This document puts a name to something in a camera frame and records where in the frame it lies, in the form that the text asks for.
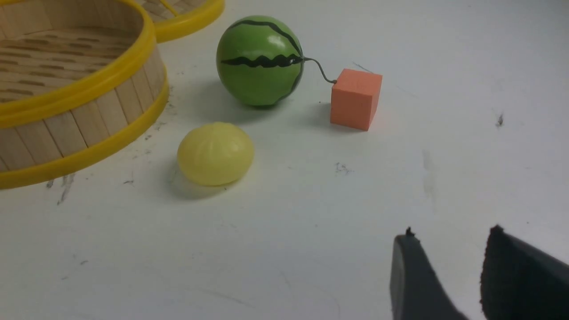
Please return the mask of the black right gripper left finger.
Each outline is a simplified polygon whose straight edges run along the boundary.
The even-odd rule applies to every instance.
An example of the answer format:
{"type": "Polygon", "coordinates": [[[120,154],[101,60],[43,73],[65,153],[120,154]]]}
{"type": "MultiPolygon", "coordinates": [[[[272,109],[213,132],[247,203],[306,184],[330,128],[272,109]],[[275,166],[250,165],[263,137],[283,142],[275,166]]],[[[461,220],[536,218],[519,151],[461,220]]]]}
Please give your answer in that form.
{"type": "Polygon", "coordinates": [[[390,298],[394,320],[467,319],[447,295],[410,227],[394,237],[390,298]]]}

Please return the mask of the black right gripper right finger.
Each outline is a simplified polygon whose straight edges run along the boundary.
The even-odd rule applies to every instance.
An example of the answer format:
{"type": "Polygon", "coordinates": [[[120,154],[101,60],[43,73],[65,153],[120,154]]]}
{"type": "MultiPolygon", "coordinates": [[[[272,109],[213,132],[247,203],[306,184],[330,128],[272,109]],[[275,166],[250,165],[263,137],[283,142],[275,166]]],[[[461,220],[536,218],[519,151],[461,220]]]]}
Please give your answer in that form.
{"type": "Polygon", "coordinates": [[[488,320],[566,320],[569,266],[496,225],[486,241],[480,292],[488,320]]]}

